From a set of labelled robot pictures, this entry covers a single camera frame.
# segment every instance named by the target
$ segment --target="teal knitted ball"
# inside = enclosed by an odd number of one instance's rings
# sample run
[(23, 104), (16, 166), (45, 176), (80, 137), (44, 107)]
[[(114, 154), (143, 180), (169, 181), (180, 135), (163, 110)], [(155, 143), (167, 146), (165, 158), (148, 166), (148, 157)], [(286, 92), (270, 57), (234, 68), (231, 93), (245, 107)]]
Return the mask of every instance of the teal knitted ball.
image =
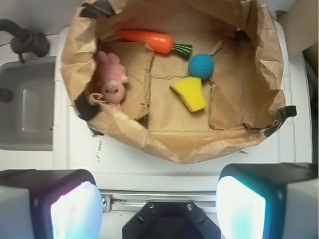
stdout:
[(188, 63), (188, 72), (192, 77), (208, 79), (214, 71), (214, 60), (208, 54), (194, 55)]

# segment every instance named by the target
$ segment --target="pink bunny plush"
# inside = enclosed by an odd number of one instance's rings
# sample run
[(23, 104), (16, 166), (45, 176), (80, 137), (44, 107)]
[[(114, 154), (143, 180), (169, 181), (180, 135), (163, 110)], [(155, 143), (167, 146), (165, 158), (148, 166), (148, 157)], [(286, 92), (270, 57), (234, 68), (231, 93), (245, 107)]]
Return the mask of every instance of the pink bunny plush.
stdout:
[(120, 64), (119, 57), (114, 53), (97, 53), (97, 71), (95, 74), (97, 87), (109, 105), (121, 108), (121, 100), (125, 96), (123, 83), (128, 81), (125, 67)]

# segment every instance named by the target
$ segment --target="brown paper bag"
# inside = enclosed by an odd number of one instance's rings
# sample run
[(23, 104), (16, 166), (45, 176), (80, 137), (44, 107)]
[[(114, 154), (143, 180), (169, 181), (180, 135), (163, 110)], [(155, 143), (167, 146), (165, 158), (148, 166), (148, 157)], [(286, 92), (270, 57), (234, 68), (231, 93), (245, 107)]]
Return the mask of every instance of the brown paper bag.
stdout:
[[(108, 4), (103, 0), (77, 9), (62, 57), (76, 112), (97, 131), (151, 155), (191, 164), (257, 145), (296, 114), (294, 107), (285, 107), (282, 53), (261, 0), (110, 3), (111, 10), (102, 7)], [(110, 12), (116, 15), (108, 18)], [(169, 87), (188, 75), (187, 60), (123, 42), (118, 29), (169, 34), (175, 42), (192, 44), (193, 55), (214, 51), (214, 74), (203, 82), (209, 107), (190, 113)], [(123, 112), (88, 90), (98, 50), (118, 54), (127, 70)]]

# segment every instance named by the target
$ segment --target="orange carrot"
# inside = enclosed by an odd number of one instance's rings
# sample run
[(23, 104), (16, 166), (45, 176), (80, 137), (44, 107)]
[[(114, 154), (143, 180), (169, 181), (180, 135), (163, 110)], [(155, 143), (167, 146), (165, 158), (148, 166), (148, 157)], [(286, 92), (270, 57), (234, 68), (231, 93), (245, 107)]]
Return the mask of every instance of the orange carrot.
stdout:
[(151, 49), (161, 53), (169, 53), (173, 50), (188, 57), (192, 50), (191, 45), (174, 43), (173, 38), (166, 34), (136, 30), (119, 30), (117, 34), (128, 41), (146, 42)]

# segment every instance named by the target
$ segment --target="yellow sponge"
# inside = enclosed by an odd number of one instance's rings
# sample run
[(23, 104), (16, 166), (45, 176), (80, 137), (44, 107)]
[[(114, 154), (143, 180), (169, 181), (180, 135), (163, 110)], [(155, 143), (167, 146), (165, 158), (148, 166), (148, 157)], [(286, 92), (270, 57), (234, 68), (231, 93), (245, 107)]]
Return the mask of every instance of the yellow sponge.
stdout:
[(207, 106), (198, 77), (186, 77), (170, 87), (175, 90), (190, 112), (199, 111)]

